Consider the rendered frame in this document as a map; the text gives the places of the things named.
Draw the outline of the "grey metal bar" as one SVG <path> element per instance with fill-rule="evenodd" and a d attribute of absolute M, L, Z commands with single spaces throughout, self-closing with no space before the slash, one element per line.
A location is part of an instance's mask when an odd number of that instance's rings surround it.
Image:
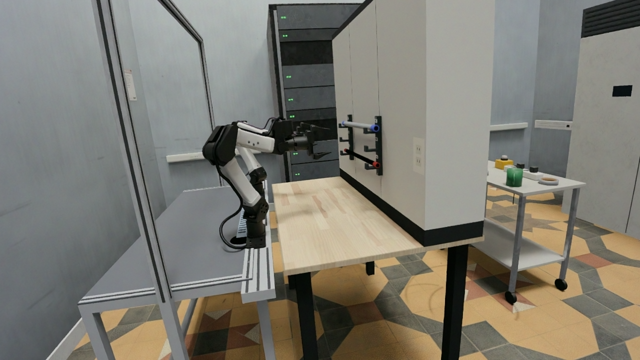
<path fill-rule="evenodd" d="M 350 126 L 350 127 L 354 127 L 354 128 L 358 128 L 358 129 L 368 128 L 368 130 L 370 130 L 371 132 L 378 132 L 378 130 L 379 130 L 379 126 L 378 125 L 357 123 L 357 122 L 353 122 L 353 121 L 342 121 L 342 125 L 343 126 Z"/>

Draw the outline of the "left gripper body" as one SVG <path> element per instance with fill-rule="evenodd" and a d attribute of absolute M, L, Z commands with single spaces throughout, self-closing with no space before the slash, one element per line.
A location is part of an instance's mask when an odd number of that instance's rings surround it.
<path fill-rule="evenodd" d="M 300 122 L 300 125 L 301 125 L 301 127 L 300 126 L 298 126 L 298 127 L 296 126 L 296 131 L 294 131 L 294 133 L 297 133 L 297 136 L 292 134 L 292 137 L 302 137 L 303 136 L 303 133 L 298 134 L 300 132 L 303 132 L 303 123 Z"/>

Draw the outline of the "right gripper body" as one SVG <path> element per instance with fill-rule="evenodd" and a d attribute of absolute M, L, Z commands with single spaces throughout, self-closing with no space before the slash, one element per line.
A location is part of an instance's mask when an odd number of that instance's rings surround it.
<path fill-rule="evenodd" d="M 294 151 L 306 150 L 307 155 L 309 157 L 312 157 L 315 160 L 315 155 L 313 151 L 313 144 L 314 144 L 314 126 L 313 125 L 310 125 L 310 130 L 305 130 L 305 134 L 303 134 L 302 136 L 293 137 L 294 143 L 296 143 L 297 145 L 295 146 Z"/>

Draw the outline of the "black bar with red end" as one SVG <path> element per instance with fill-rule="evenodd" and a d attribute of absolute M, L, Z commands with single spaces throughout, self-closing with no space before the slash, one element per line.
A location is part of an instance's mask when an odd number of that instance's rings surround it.
<path fill-rule="evenodd" d="M 362 161 L 364 161 L 364 162 L 366 162 L 366 163 L 370 164 L 371 166 L 374 166 L 374 167 L 377 167 L 377 168 L 378 168 L 378 167 L 380 167 L 379 162 L 372 161 L 370 158 L 366 158 L 365 156 L 362 156 L 362 155 L 360 155 L 359 153 L 355 153 L 355 152 L 353 152 L 353 151 L 350 151 L 350 150 L 349 150 L 349 149 L 347 149 L 347 148 L 345 148 L 344 152 L 346 152 L 346 153 L 348 153 L 348 154 L 350 154 L 350 155 L 352 155 L 352 156 L 354 156 L 354 157 L 356 157 L 356 158 L 361 159 Z"/>

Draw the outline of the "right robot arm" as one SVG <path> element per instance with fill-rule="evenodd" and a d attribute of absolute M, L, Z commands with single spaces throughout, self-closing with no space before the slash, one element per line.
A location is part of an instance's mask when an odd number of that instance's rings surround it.
<path fill-rule="evenodd" d="M 237 125 L 228 125 L 215 145 L 225 125 L 218 125 L 202 147 L 203 157 L 216 166 L 216 158 L 222 174 L 237 191 L 243 203 L 243 219 L 246 220 L 246 249 L 266 248 L 266 225 L 263 220 L 269 211 L 269 204 L 250 184 L 235 158 L 236 146 L 256 150 L 268 155 L 283 155 L 295 151 L 293 120 L 275 121 L 275 138 L 259 136 L 239 129 Z M 214 157 L 212 153 L 214 152 Z M 250 243 L 251 242 L 251 243 Z"/>

